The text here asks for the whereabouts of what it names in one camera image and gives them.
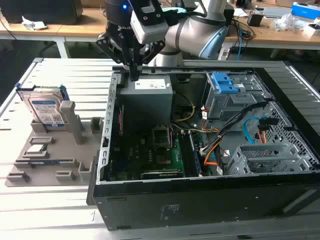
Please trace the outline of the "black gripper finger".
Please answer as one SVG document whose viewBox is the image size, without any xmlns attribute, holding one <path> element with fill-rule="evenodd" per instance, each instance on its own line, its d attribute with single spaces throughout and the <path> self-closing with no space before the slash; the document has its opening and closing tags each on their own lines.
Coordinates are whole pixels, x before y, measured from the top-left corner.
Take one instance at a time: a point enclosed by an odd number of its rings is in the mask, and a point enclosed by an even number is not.
<svg viewBox="0 0 320 240">
<path fill-rule="evenodd" d="M 129 39 L 124 32 L 103 32 L 98 36 L 96 44 L 116 63 L 123 64 L 123 67 L 129 71 L 131 81 L 137 80 L 137 66 L 134 64 Z"/>
<path fill-rule="evenodd" d="M 147 65 L 165 47 L 165 40 L 138 44 L 136 50 L 136 80 L 142 71 L 142 65 Z"/>
</svg>

